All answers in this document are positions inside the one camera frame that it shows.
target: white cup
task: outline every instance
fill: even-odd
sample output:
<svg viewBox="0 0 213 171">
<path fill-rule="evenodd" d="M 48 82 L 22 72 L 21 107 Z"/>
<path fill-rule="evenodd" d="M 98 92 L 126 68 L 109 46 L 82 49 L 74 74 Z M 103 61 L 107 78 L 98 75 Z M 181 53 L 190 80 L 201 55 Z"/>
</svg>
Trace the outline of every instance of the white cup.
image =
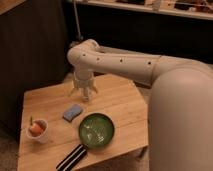
<svg viewBox="0 0 213 171">
<path fill-rule="evenodd" d="M 49 131 L 48 131 L 48 123 L 44 119 L 36 119 L 33 122 L 36 122 L 38 125 L 40 125 L 44 132 L 38 136 L 33 136 L 29 130 L 30 126 L 26 129 L 26 134 L 29 139 L 35 140 L 40 143 L 46 143 L 49 140 Z"/>
</svg>

